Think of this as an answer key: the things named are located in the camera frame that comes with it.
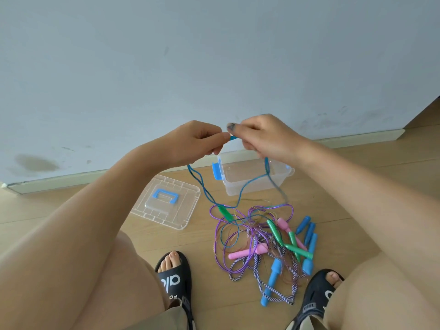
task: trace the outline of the braided rope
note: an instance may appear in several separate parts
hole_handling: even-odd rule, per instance
[[[256,239],[254,240],[253,247],[256,247],[256,244],[257,244],[258,242],[259,242],[259,243],[264,243],[264,242],[265,242],[265,241],[264,241],[264,238],[261,237],[261,236],[260,236],[259,238],[256,238]],[[282,257],[286,254],[286,252],[288,252],[288,250],[286,250],[285,248],[281,247],[278,243],[276,243],[276,242],[274,241],[274,238],[273,238],[273,237],[270,239],[270,242],[271,242],[272,245],[275,246],[275,248],[277,249],[277,251],[279,252],[279,254],[280,254]],[[274,256],[272,253],[267,253],[267,254],[268,254],[270,257],[275,258],[275,256]],[[292,275],[293,275],[292,293],[291,293],[290,295],[288,295],[288,296],[283,295],[283,294],[281,294],[280,292],[278,292],[276,289],[267,286],[267,284],[264,283],[264,282],[261,280],[261,278],[260,278],[260,273],[258,272],[258,267],[260,266],[261,259],[262,259],[262,255],[257,255],[257,254],[255,253],[255,254],[253,255],[254,265],[251,266],[251,265],[250,265],[250,262],[249,262],[247,268],[253,271],[253,275],[255,276],[255,278],[256,278],[256,280],[257,280],[257,282],[258,282],[258,287],[260,288],[260,292],[261,292],[261,294],[262,294],[265,298],[267,298],[267,299],[268,299],[269,301],[271,301],[271,302],[283,302],[283,301],[284,301],[284,302],[286,302],[286,303],[289,304],[289,305],[294,305],[294,304],[295,304],[295,295],[296,295],[296,293],[297,293],[297,291],[298,291],[298,283],[297,283],[297,282],[298,282],[298,279],[299,279],[299,278],[303,278],[303,277],[305,277],[305,274],[303,274],[302,271],[301,271],[301,274],[298,273],[298,262],[297,262],[297,260],[295,259],[295,257],[294,257],[294,255],[293,255],[292,252],[289,251],[288,254],[289,254],[289,256],[290,256],[290,258],[291,258],[291,260],[292,260],[292,264],[293,264],[293,266],[291,267],[291,266],[289,266],[288,264],[284,263],[284,267],[285,267],[290,273],[292,273]],[[231,265],[231,267],[230,267],[231,271],[232,271],[233,267],[234,267],[239,261],[242,261],[243,264],[245,264],[246,261],[247,261],[247,259],[248,259],[248,256],[244,256],[244,257],[237,258],[237,259],[232,263],[232,265]],[[243,277],[243,274],[244,274],[245,270],[246,270],[246,267],[245,267],[245,268],[243,269],[243,271],[240,272],[237,276],[233,276],[232,273],[229,273],[229,279],[232,280],[233,282],[239,281],[239,280]],[[268,288],[272,293],[275,293],[276,295],[278,295],[278,297],[272,297],[272,296],[268,296],[268,295],[264,294],[264,290],[265,290],[266,288]]]

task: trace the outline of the pink jump rope handle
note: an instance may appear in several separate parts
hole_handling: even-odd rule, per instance
[[[253,251],[255,250],[255,248],[252,248],[252,249],[250,249],[250,254],[252,255],[252,253],[253,253]],[[255,253],[257,254],[257,255],[261,255],[262,253],[267,253],[269,251],[269,248],[267,247],[267,243],[261,243],[261,244],[258,244],[257,246],[256,246],[256,251],[255,251]],[[240,258],[240,257],[244,257],[244,256],[248,256],[249,255],[249,249],[247,249],[247,250],[242,250],[242,251],[236,251],[236,252],[234,252],[234,253],[230,253],[229,255],[228,255],[228,258],[230,259],[230,260],[234,260],[234,259],[237,259],[237,258]]]
[[[286,233],[291,232],[292,230],[289,228],[289,224],[283,219],[283,218],[278,218],[277,222],[278,227],[280,227],[282,230],[284,230]],[[307,251],[307,248],[304,246],[304,244],[300,241],[300,239],[298,237],[296,237],[295,235],[295,240],[297,241],[298,247],[300,247],[301,249]]]

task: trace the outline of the black slide sandal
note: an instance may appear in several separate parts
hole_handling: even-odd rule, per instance
[[[336,272],[330,269],[322,269],[310,279],[307,287],[300,312],[290,322],[286,330],[298,330],[302,321],[308,316],[318,316],[324,318],[325,307],[333,292],[336,290],[326,279],[329,272]],[[339,278],[344,281],[344,278],[338,273]]]
[[[157,262],[154,271],[164,284],[165,290],[170,299],[179,298],[182,300],[182,306],[188,317],[188,326],[190,330],[195,330],[195,322],[191,313],[191,269],[187,258],[180,251],[176,251],[180,257],[180,265],[173,267],[170,270],[164,272],[157,272],[161,266],[162,261],[169,255],[166,253]]]

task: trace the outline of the clear plastic box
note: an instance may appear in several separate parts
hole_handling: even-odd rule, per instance
[[[292,176],[295,169],[277,160],[270,160],[270,176],[276,185],[281,186],[286,177]],[[242,187],[252,178],[264,175],[264,159],[255,159],[240,162],[228,162],[223,155],[217,156],[217,163],[212,164],[214,178],[222,180],[226,187],[226,193],[234,196],[240,193]],[[243,193],[260,191],[273,188],[273,184],[267,176],[261,177],[249,183]]]
[[[184,229],[200,197],[191,184],[156,175],[142,191],[131,213],[174,229]]]

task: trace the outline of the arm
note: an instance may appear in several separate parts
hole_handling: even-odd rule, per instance
[[[72,327],[142,190],[164,169],[218,154],[229,133],[189,122],[139,146],[0,258],[0,328]]]
[[[272,115],[245,120],[232,133],[247,149],[307,173],[440,309],[440,202],[345,160]]]

